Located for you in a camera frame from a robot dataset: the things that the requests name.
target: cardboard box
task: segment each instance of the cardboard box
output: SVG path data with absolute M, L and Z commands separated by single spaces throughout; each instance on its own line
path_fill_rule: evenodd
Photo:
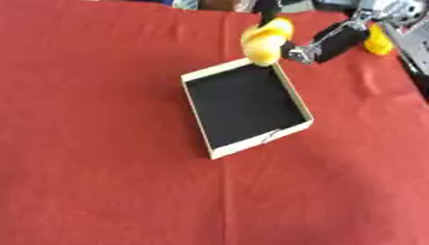
M 182 76 L 212 159 L 304 130 L 313 117 L 279 64 L 248 58 Z

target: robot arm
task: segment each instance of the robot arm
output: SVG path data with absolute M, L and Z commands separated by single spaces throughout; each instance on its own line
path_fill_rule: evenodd
M 262 11 L 260 26 L 276 15 L 282 5 L 296 0 L 271 0 Z M 282 57 L 310 64 L 323 63 L 362 43 L 369 37 L 368 23 L 376 22 L 395 44 L 404 68 L 429 100 L 429 3 L 427 0 L 312 0 L 317 11 L 341 11 L 349 18 L 317 33 L 306 46 L 286 42 Z

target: red tablecloth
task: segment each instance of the red tablecloth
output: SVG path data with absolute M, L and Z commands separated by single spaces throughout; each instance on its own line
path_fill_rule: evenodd
M 291 17 L 299 42 L 342 18 Z M 429 244 L 429 109 L 395 56 L 282 61 L 315 124 L 208 160 L 179 76 L 256 21 L 2 1 L 0 244 Z

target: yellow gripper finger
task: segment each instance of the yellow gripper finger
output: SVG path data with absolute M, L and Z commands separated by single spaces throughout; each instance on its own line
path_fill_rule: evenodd
M 370 37 L 364 42 L 364 47 L 372 54 L 385 56 L 395 46 L 377 24 L 372 24 L 370 26 Z
M 269 66 L 281 57 L 281 46 L 292 38 L 293 25 L 283 17 L 275 18 L 263 27 L 252 26 L 241 35 L 244 54 L 256 65 Z

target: cardboard edge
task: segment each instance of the cardboard edge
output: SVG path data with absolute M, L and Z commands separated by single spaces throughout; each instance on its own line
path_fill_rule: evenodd
M 200 130 L 201 134 L 203 135 L 204 143 L 206 144 L 206 147 L 207 147 L 207 150 L 209 152 L 209 155 L 212 156 L 213 155 L 212 146 L 210 145 L 209 139 L 208 139 L 208 137 L 206 135 L 206 131 L 204 130 L 203 123 L 199 119 L 198 112 L 196 111 L 195 105 L 193 104 L 190 91 L 188 90 L 188 87 L 186 86 L 186 82 L 183 81 L 183 80 L 182 80 L 182 87 L 185 90 L 186 97 L 188 98 L 188 102 L 190 103 L 193 115 L 196 118 L 196 122 L 198 124 L 199 130 Z
M 267 133 L 255 136 L 250 139 L 246 139 L 240 142 L 232 143 L 229 145 L 225 145 L 216 149 L 213 149 L 211 154 L 211 159 L 215 160 L 224 156 L 228 156 L 234 153 L 237 153 L 244 149 L 249 149 L 258 145 L 264 145 L 266 143 L 272 142 L 274 140 L 277 140 L 279 138 L 282 138 L 284 136 L 305 130 L 309 128 L 312 124 L 312 121 L 303 122 L 300 124 L 297 124 L 295 126 L 280 130 L 275 129 L 272 131 L 269 131 Z
M 295 104 L 298 106 L 300 111 L 304 114 L 305 119 L 308 122 L 313 122 L 314 121 L 313 116 L 311 115 L 310 111 L 306 107 L 303 99 L 301 98 L 300 94 L 298 94 L 292 82 L 290 82 L 289 77 L 283 71 L 282 66 L 279 63 L 275 63 L 273 64 L 273 68 L 277 76 L 282 80 L 282 85 L 286 89 L 289 96 L 294 100 Z
M 215 66 L 212 66 L 212 67 L 209 67 L 206 69 L 202 69 L 199 71 L 195 71 L 195 72 L 191 72 L 191 73 L 187 73 L 185 75 L 182 75 L 182 81 L 184 83 L 186 83 L 190 80 L 208 77 L 210 75 L 218 74 L 221 72 L 226 72 L 226 71 L 233 70 L 233 69 L 236 69 L 238 67 L 242 67 L 242 66 L 249 65 L 249 64 L 252 64 L 252 61 L 247 57 L 237 59 L 237 60 L 233 60 L 230 62 L 226 62 L 223 64 L 215 65 Z

